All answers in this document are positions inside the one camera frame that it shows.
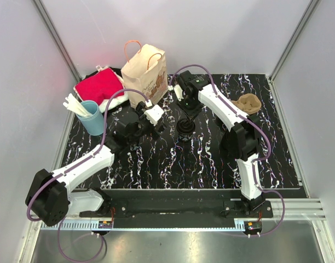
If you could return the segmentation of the black plastic cup lid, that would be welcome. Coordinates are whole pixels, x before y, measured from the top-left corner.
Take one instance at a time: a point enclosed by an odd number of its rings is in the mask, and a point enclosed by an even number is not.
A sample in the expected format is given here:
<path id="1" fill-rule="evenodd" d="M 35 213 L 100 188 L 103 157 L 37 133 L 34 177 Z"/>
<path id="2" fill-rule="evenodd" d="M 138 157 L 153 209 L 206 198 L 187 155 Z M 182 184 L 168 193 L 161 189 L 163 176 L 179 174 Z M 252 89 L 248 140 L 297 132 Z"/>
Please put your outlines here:
<path id="1" fill-rule="evenodd" d="M 191 135 L 195 131 L 195 123 L 188 119 L 180 119 L 176 124 L 176 130 L 179 134 Z"/>

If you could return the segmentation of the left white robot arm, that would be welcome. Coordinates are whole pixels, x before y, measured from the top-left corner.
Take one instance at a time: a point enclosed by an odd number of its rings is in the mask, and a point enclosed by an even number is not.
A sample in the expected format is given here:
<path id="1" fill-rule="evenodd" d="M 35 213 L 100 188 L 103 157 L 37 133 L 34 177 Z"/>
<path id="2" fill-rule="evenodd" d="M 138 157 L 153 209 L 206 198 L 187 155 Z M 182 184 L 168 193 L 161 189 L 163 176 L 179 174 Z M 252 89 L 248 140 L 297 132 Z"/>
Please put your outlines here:
<path id="1" fill-rule="evenodd" d="M 84 192 L 74 189 L 98 171 L 109 168 L 140 138 L 160 137 L 165 129 L 163 110 L 150 109 L 143 114 L 130 112 L 119 119 L 104 141 L 73 163 L 48 172 L 38 171 L 32 181 L 25 203 L 27 218 L 54 226 L 67 215 L 93 212 L 99 217 L 110 213 L 111 197 L 99 188 Z"/>

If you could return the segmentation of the black cup stack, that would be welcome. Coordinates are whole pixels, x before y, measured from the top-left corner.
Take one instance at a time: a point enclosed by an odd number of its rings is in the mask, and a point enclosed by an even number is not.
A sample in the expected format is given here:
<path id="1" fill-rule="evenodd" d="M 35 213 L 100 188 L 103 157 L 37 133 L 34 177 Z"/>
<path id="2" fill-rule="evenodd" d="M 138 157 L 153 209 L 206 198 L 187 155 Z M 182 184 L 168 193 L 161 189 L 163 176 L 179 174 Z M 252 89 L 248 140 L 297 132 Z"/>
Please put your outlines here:
<path id="1" fill-rule="evenodd" d="M 122 140 L 122 152 L 132 151 L 139 142 L 140 140 L 137 138 L 124 138 Z"/>

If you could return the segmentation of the cream bear paper bag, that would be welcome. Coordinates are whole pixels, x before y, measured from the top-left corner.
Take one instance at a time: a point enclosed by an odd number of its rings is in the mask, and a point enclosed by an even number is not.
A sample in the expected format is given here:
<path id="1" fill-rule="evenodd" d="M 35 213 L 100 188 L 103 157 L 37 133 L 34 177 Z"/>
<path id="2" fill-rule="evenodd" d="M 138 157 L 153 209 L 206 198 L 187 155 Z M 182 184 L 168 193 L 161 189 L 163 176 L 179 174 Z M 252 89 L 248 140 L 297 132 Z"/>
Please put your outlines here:
<path id="1" fill-rule="evenodd" d="M 152 104 L 157 104 L 168 90 L 168 77 L 165 51 L 150 45 L 140 45 L 139 51 L 129 58 L 121 69 L 124 87 L 143 93 L 129 92 L 130 104 L 133 108 L 147 97 Z"/>

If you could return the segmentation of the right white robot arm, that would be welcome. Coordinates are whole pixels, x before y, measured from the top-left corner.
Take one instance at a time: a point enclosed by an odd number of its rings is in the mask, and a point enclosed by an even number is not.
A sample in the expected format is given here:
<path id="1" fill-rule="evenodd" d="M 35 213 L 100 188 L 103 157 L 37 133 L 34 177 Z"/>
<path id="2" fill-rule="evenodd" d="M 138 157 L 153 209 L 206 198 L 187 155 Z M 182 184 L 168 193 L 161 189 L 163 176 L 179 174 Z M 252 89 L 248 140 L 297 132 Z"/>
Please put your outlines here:
<path id="1" fill-rule="evenodd" d="M 257 161 L 261 145 L 259 118 L 237 108 L 212 85 L 207 75 L 195 77 L 184 71 L 177 77 L 177 83 L 174 87 L 177 104 L 186 115 L 176 125 L 179 135 L 187 137 L 192 133 L 194 119 L 204 106 L 220 119 L 227 128 L 221 147 L 236 160 L 241 178 L 241 201 L 236 207 L 247 217 L 255 216 L 265 202 Z"/>

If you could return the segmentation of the single black paper cup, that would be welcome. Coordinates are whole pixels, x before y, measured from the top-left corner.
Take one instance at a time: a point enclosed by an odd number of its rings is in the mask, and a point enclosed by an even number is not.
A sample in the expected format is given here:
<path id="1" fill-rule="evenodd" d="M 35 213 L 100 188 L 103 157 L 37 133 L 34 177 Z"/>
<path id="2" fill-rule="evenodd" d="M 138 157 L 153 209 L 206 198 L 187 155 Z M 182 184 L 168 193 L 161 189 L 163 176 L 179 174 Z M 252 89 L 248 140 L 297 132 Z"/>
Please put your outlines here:
<path id="1" fill-rule="evenodd" d="M 191 141 L 193 139 L 194 133 L 195 133 L 194 131 L 189 132 L 189 133 L 178 131 L 178 139 L 179 141 L 183 141 L 183 142 Z"/>

